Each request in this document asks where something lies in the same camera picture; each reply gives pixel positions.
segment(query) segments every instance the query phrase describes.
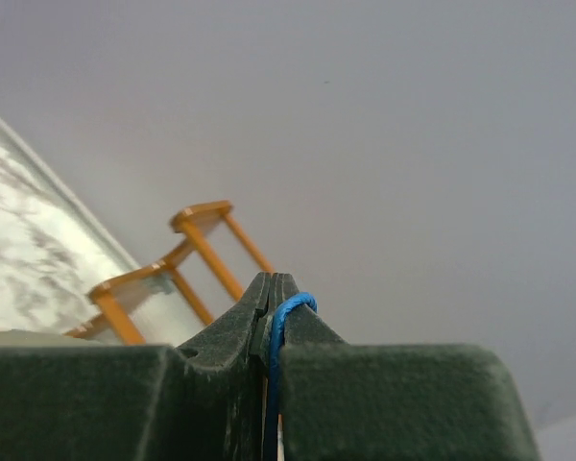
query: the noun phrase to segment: gray wall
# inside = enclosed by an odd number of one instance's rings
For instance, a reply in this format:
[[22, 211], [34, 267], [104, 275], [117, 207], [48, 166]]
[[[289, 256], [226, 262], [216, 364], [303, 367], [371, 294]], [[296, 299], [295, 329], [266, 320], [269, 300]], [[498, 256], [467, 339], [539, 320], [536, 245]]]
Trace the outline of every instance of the gray wall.
[[141, 262], [230, 198], [349, 341], [576, 413], [576, 1], [2, 5], [0, 114]]

